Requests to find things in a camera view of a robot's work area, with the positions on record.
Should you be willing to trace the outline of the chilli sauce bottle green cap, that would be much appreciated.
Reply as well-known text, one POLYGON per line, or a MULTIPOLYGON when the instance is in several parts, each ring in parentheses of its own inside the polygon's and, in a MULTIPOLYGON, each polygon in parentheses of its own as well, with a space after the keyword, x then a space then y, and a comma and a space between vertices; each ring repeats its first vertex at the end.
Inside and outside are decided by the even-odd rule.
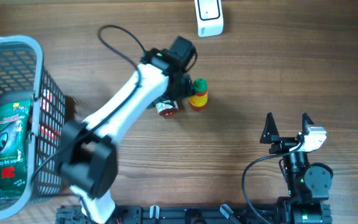
POLYGON ((198 78, 193 82, 195 95, 189 97, 189 105, 196 111, 203 110, 208 104, 208 83, 198 78))

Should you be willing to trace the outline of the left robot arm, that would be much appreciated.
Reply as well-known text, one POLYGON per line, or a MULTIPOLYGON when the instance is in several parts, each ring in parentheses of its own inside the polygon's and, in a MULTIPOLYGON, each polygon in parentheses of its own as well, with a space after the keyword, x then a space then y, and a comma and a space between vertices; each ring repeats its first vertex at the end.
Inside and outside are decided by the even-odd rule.
POLYGON ((106 223, 116 208, 110 188, 125 134, 145 110, 195 94, 186 66, 196 57, 193 43, 180 36, 169 49, 144 52, 133 75, 102 108, 63 125, 55 170, 80 196, 92 222, 106 223))

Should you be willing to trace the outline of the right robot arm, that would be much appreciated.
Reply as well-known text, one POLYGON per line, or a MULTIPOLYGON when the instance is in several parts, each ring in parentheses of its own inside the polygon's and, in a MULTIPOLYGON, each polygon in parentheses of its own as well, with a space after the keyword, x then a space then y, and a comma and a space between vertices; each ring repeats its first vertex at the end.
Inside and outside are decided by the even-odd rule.
POLYGON ((319 203, 329 198, 333 170, 322 163, 309 163, 308 154, 317 151, 327 138, 323 126, 302 114, 302 130, 295 137, 281 137, 272 113, 268 113, 260 143, 269 144, 269 154, 282 158, 280 169, 290 197, 298 203, 319 203))

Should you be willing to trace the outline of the green 3M gloves packet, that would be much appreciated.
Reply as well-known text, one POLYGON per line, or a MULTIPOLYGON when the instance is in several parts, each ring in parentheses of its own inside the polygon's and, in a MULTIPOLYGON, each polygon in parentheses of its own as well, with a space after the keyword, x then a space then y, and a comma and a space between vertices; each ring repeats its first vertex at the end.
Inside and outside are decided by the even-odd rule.
POLYGON ((27 185, 26 132, 31 101, 0 106, 0 200, 19 198, 27 185))

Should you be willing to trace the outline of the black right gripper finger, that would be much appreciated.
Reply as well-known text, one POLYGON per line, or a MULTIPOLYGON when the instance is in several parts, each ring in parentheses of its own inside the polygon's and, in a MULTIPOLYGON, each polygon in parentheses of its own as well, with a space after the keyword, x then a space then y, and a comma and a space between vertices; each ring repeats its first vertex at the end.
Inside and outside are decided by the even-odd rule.
POLYGON ((269 112, 265 120, 264 130, 260 138, 261 144, 273 144, 279 142, 280 135, 275 124, 273 113, 269 112))
POLYGON ((307 125, 314 125, 314 122, 311 120, 307 113, 302 114, 302 130, 306 131, 307 125))

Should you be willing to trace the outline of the small jar green lid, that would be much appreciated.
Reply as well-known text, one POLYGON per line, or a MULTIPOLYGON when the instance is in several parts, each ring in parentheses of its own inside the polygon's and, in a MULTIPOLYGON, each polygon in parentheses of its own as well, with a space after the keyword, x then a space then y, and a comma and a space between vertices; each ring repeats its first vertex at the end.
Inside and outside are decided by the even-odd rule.
POLYGON ((164 117, 174 115, 178 111, 177 102, 172 100, 158 102, 155 107, 157 109, 157 113, 164 117))

